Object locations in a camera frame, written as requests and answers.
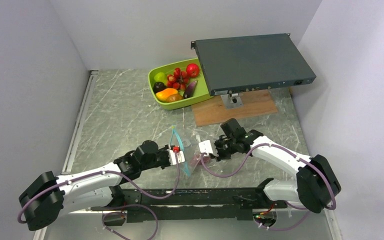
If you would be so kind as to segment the clear zip top bag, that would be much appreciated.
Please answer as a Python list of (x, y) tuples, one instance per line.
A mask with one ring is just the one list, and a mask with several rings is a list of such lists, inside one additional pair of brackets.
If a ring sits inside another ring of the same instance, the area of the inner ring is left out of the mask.
[(200, 153), (198, 144), (200, 142), (203, 142), (204, 140), (201, 140), (201, 137), (199, 135), (193, 135), (191, 139), (184, 138), (179, 134), (179, 132), (176, 129), (175, 125), (171, 126), (171, 137), (169, 141), (169, 147), (172, 146), (179, 146), (180, 149), (184, 152), (185, 162), (182, 164), (178, 164), (175, 166), (180, 167), (180, 170), (185, 173), (187, 177), (191, 177), (196, 167), (190, 166), (190, 161), (196, 154), (201, 154), (203, 157), (204, 154)]

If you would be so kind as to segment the magenta fake sweet potato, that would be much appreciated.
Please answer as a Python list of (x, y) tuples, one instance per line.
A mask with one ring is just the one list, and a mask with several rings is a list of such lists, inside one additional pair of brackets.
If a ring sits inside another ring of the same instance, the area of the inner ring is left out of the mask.
[(211, 157), (209, 155), (204, 155), (203, 157), (201, 155), (201, 153), (195, 154), (190, 160), (189, 165), (195, 168), (196, 166), (202, 165), (202, 161), (207, 164), (211, 160)]

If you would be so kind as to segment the orange fake fruit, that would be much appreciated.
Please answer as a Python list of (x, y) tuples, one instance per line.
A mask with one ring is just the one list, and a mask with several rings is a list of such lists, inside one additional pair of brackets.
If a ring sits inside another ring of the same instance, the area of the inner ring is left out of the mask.
[(162, 91), (159, 91), (155, 94), (155, 97), (160, 102), (166, 102), (167, 98), (171, 95), (178, 94), (178, 90), (175, 88), (166, 88)]

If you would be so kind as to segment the purple fake eggplant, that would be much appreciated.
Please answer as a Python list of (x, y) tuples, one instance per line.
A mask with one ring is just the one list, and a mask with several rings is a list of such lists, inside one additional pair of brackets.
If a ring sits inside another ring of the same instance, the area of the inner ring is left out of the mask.
[(184, 99), (189, 99), (194, 95), (195, 88), (197, 86), (198, 80), (192, 81), (185, 89), (183, 93)]

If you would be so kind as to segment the dark purple fake fruit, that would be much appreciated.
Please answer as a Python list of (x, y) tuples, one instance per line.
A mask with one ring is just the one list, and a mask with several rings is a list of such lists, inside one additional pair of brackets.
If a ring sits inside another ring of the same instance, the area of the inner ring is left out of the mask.
[(159, 92), (165, 90), (166, 88), (167, 88), (167, 86), (163, 82), (157, 81), (154, 83), (152, 90), (153, 90), (153, 93), (156, 94), (156, 93), (159, 93)]

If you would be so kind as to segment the red fake lychee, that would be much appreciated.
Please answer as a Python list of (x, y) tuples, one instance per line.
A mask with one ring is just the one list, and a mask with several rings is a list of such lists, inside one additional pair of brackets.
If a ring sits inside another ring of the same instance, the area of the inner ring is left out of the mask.
[(181, 88), (181, 84), (179, 82), (175, 82), (172, 84), (172, 87), (176, 90), (179, 90)]
[(172, 74), (169, 74), (167, 76), (167, 80), (168, 80), (168, 82), (175, 83), (177, 81), (177, 78), (175, 76), (173, 76)]

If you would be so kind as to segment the red fake apple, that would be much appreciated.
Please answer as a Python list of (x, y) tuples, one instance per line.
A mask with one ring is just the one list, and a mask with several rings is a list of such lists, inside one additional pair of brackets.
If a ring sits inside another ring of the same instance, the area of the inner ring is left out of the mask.
[(187, 76), (190, 78), (196, 78), (200, 74), (200, 67), (196, 63), (190, 63), (186, 67)]

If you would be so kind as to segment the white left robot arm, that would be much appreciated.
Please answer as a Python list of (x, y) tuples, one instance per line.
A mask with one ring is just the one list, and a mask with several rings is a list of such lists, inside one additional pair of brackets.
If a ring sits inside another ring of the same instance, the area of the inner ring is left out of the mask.
[(156, 142), (146, 140), (102, 167), (73, 175), (44, 172), (19, 196), (21, 210), (17, 221), (36, 231), (53, 223), (61, 214), (82, 208), (117, 210), (123, 205), (124, 196), (113, 188), (126, 182), (135, 186), (134, 180), (149, 169), (178, 167), (181, 162), (178, 153), (182, 150), (176, 145), (160, 148)]

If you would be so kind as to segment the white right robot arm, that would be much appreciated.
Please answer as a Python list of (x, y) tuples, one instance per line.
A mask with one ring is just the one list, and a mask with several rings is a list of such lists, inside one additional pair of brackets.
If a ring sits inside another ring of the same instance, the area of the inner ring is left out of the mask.
[(283, 201), (298, 203), (313, 213), (337, 208), (336, 196), (342, 188), (326, 157), (295, 152), (257, 130), (246, 131), (234, 118), (220, 127), (224, 134), (214, 144), (216, 160), (227, 160), (233, 154), (241, 153), (247, 158), (267, 161), (292, 176), (292, 180), (264, 180), (255, 194), (260, 207), (267, 208), (274, 202)]

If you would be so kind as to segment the wooden board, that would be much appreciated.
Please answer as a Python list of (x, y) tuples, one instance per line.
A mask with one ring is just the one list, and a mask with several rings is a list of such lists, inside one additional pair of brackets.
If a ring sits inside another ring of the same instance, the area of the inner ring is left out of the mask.
[(195, 124), (198, 127), (223, 123), (231, 118), (246, 119), (277, 113), (268, 90), (250, 91), (239, 95), (242, 105), (227, 108), (221, 96), (215, 96), (191, 106)]

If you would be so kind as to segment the lime green plastic tub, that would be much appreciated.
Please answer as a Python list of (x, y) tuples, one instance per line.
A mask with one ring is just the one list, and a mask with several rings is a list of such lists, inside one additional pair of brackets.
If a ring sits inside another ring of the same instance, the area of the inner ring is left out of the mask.
[(147, 76), (154, 100), (165, 110), (175, 110), (211, 99), (197, 58), (152, 69)]

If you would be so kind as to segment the dark grey rack device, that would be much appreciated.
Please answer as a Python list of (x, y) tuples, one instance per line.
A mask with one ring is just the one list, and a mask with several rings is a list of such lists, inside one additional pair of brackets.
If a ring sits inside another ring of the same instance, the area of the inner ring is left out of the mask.
[(308, 85), (317, 77), (288, 33), (200, 39), (190, 48), (210, 96)]

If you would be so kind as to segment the metal stand base plate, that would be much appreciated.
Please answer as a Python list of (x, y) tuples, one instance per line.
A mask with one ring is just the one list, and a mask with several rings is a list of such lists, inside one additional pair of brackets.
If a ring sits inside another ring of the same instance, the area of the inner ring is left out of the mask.
[(244, 105), (239, 93), (223, 94), (220, 97), (226, 109), (240, 108)]

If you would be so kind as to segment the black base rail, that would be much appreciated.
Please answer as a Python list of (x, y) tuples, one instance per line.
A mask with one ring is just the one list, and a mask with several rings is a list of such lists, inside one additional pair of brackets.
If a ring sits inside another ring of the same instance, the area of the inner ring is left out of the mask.
[(247, 221), (259, 210), (287, 207), (284, 201), (271, 201), (258, 187), (180, 188), (165, 199), (154, 199), (135, 189), (115, 189), (109, 205), (92, 211), (123, 211), (127, 223), (163, 220), (234, 219)]

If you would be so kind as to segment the aluminium frame rail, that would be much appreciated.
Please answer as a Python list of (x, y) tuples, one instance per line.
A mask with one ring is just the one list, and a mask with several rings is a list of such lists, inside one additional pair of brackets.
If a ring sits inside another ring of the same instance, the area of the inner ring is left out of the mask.
[(77, 114), (76, 122), (73, 129), (73, 134), (68, 146), (68, 151), (65, 157), (65, 161), (61, 170), (61, 175), (69, 175), (72, 171), (75, 156), (81, 139), (82, 130), (87, 116), (87, 111), (90, 106), (93, 91), (98, 79), (99, 70), (90, 70), (89, 78), (83, 94), (82, 102)]

